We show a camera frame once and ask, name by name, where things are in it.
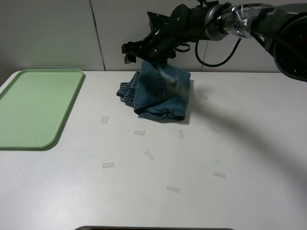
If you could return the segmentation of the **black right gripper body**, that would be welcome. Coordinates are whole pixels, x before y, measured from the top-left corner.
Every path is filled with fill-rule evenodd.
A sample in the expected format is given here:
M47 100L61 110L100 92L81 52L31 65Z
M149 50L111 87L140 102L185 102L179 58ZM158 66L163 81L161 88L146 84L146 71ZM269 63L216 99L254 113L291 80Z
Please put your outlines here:
M176 57L175 48L170 44L171 37L160 30L153 30L143 40L128 42L121 46L124 63L136 63L140 58L149 63L167 63Z

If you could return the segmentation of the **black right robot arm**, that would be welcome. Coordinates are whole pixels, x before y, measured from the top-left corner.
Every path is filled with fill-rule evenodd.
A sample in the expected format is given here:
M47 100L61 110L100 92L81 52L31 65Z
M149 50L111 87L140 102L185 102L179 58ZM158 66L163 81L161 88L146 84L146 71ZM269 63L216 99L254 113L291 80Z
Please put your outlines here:
M228 35L254 38L273 58L285 76L307 80L307 6L294 3L272 6L262 3L232 5L201 0L195 8L178 5L170 16L148 13L150 33L121 47L125 63L137 58L166 63L190 43L221 41Z

